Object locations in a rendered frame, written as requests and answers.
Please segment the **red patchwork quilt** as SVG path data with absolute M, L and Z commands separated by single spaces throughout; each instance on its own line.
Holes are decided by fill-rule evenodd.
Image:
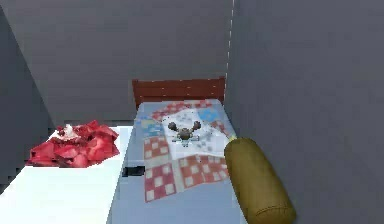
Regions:
M 201 123 L 194 132 L 199 141 L 190 141 L 187 147 L 172 141 L 176 132 L 168 128 L 170 122 L 178 128 L 191 128 L 195 121 Z M 143 103 L 135 126 L 142 147 L 147 202 L 228 178 L 224 148 L 236 133 L 218 100 Z

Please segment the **red crumpled cloth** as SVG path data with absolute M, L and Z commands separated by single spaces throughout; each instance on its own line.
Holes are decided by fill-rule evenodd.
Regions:
M 58 126 L 53 135 L 30 150 L 28 166 L 87 168 L 119 154 L 119 134 L 93 120 L 86 124 Z

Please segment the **brown teddy bear doll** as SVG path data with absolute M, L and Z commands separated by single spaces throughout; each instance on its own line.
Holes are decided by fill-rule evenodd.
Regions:
M 175 122 L 170 122 L 168 128 L 176 132 L 176 136 L 172 139 L 173 142 L 180 142 L 183 147 L 187 147 L 190 141 L 199 141 L 200 137 L 194 132 L 201 128 L 201 123 L 195 121 L 191 128 L 178 128 Z

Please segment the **small black flat object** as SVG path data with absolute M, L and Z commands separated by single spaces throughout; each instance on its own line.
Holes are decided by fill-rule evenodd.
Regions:
M 122 171 L 123 177 L 128 176 L 143 176 L 145 173 L 144 166 L 135 166 L 135 167 L 124 167 Z

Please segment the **bed with red-brown headboard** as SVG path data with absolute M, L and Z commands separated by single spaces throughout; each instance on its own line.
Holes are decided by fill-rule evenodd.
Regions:
M 225 78 L 132 82 L 136 117 L 143 103 L 216 99 L 222 105 Z M 144 175 L 123 177 L 124 167 L 143 165 L 138 130 L 121 135 L 126 147 L 106 224 L 246 224 L 229 177 L 152 202 L 144 197 Z

